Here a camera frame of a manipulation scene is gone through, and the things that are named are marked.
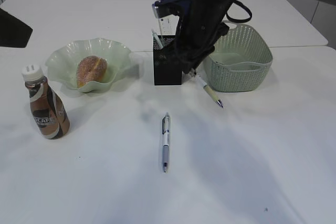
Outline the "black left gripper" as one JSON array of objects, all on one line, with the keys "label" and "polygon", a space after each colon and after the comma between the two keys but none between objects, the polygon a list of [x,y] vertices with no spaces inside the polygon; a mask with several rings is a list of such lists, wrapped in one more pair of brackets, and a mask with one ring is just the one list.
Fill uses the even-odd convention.
[{"label": "black left gripper", "polygon": [[0,17],[0,46],[25,48],[33,29],[3,9],[1,9]]}]

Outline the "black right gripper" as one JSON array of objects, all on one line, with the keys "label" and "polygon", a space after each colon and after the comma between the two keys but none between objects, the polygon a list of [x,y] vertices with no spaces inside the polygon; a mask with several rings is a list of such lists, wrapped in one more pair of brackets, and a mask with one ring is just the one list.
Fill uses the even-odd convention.
[{"label": "black right gripper", "polygon": [[214,50],[229,0],[191,0],[188,14],[180,17],[170,54],[188,74]]}]

